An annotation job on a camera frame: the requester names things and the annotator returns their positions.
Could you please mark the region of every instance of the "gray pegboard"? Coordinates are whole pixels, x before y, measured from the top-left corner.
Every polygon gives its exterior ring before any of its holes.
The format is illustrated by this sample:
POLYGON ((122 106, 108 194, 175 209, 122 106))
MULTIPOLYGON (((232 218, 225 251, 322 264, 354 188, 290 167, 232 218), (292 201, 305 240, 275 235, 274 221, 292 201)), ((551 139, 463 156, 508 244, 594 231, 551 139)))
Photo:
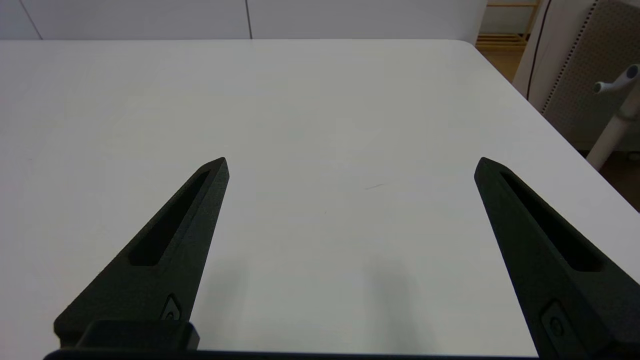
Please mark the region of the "gray pegboard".
MULTIPOLYGON (((542 115, 576 148, 590 149, 627 91, 595 95, 597 81, 611 82, 640 63, 640 0, 597 0, 542 109, 542 115)), ((640 151, 640 123, 622 150, 640 151)))

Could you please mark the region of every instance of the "wooden floor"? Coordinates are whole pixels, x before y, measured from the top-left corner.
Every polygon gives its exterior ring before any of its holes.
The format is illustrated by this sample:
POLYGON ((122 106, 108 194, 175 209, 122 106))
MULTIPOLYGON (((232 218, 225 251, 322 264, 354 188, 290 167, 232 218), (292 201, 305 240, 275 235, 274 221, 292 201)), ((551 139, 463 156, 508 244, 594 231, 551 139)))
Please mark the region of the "wooden floor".
MULTIPOLYGON (((522 52, 481 51, 481 53, 509 82, 513 81, 522 52)), ((628 160, 625 152, 614 152, 600 173, 631 206, 640 211, 640 161, 628 160)))
POLYGON ((509 82, 513 81, 522 57, 521 51, 481 51, 480 53, 482 53, 509 82))

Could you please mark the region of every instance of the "white wall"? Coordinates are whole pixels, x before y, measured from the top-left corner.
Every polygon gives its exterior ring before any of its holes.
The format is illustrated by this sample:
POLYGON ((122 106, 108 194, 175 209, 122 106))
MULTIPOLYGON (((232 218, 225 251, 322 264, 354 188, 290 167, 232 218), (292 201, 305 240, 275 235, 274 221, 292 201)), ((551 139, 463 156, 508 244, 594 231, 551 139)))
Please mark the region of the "white wall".
POLYGON ((515 33, 527 31, 532 8, 487 8, 484 12, 481 33, 515 33))
POLYGON ((0 40, 39 38, 20 0, 0 0, 0 40))
POLYGON ((445 38, 475 43, 486 0, 248 0, 254 38, 445 38))
POLYGON ((22 0, 44 39, 249 38, 244 0, 22 0))

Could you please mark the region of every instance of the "white table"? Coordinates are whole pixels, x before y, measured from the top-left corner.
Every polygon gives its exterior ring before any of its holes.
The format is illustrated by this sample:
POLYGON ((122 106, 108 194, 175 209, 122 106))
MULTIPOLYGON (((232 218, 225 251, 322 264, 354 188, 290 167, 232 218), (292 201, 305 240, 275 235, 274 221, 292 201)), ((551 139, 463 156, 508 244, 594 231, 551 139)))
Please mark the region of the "white table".
POLYGON ((481 156, 640 279, 638 214, 464 42, 0 42, 0 357, 55 350, 55 317, 220 156, 200 348, 535 355, 481 156))

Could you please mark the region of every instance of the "white pole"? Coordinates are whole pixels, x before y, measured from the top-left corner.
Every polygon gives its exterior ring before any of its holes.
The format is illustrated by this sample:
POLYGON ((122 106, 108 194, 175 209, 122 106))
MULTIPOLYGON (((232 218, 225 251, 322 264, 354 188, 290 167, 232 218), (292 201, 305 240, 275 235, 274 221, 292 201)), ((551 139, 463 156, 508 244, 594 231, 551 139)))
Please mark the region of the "white pole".
MULTIPOLYGON (((635 80, 637 73, 638 66, 632 65, 615 83, 598 83, 600 85, 596 85, 596 93, 610 91, 609 88, 615 90, 615 88, 622 87, 623 85, 617 85, 616 83, 621 82, 621 79, 626 83, 635 80)), ((605 127, 602 134, 600 134, 598 141, 596 141, 596 144, 591 151, 589 151, 587 155, 589 164, 599 171, 605 161, 607 161, 607 158, 609 158, 609 155, 616 149, 620 140, 625 136, 629 126, 631 126, 638 117, 640 117, 640 81, 635 81, 634 87, 627 96, 627 99, 622 106, 620 106, 618 112, 613 115, 607 127, 605 127)))

